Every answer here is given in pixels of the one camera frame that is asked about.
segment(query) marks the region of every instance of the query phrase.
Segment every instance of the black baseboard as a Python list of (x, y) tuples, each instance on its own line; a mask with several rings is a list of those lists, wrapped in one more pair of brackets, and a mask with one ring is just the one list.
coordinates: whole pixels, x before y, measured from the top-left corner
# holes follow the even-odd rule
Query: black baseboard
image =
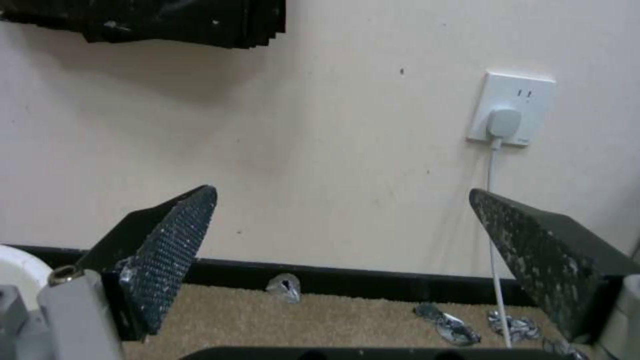
[[(77, 249), (26, 245), (11, 246), (39, 257), (52, 268), (75, 263), (86, 252), (85, 250)], [(493, 281), (485, 277), (423, 275), (197, 259), (191, 265), (184, 282), (207, 286), (263, 290), (272, 277), (285, 272), (294, 274), (300, 279), (302, 293), (411, 302), (496, 303)], [(535, 306), (535, 303), (515, 280), (505, 279), (501, 283), (505, 304)]]

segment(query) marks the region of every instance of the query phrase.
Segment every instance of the trash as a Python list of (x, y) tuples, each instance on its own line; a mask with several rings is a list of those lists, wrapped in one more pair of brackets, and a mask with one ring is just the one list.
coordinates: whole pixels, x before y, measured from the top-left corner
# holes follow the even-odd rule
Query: trash
[(266, 291), (290, 304), (300, 302), (300, 280), (293, 274), (280, 274), (269, 280)]
[(440, 311), (434, 304), (423, 302), (413, 309), (419, 317), (433, 322), (436, 331), (452, 345), (466, 347), (479, 343), (482, 338), (465, 323), (447, 313)]
[(589, 360), (589, 357), (585, 353), (571, 346), (571, 344), (566, 340), (551, 340), (543, 338), (542, 349), (553, 354), (565, 355), (571, 360)]
[[(486, 315), (489, 327), (493, 332), (502, 335), (502, 323), (497, 311), (489, 311)], [(517, 343), (520, 340), (533, 340), (540, 337), (540, 328), (529, 318), (514, 319), (507, 315), (507, 326), (511, 341)]]

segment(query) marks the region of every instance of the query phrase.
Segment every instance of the black plastic bag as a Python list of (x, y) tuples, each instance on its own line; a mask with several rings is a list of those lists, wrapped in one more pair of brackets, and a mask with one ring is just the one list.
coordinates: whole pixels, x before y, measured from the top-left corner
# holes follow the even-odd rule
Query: black plastic bag
[(76, 31), (88, 42), (157, 38), (247, 49), (285, 31), (285, 0), (0, 0), (0, 20)]

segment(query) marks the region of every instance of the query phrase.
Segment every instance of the white wall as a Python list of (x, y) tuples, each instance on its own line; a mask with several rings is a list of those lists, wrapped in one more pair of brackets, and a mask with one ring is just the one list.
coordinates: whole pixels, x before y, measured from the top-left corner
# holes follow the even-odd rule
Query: white wall
[(487, 275), (465, 132), (495, 69), (559, 84), (496, 191), (633, 248), (640, 2), (289, 1), (287, 27), (229, 51), (0, 24), (0, 241), (88, 248), (210, 183), (201, 256)]

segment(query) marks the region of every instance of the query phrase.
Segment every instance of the metal bolt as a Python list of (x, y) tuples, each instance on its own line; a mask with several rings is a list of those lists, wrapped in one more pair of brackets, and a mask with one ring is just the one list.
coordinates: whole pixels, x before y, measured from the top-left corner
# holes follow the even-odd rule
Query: metal bolt
[(65, 284), (66, 282), (69, 282), (83, 275), (84, 271), (80, 268), (77, 268), (75, 265), (65, 265), (54, 269), (51, 274), (49, 274), (47, 282), (49, 283), (49, 286), (56, 286)]

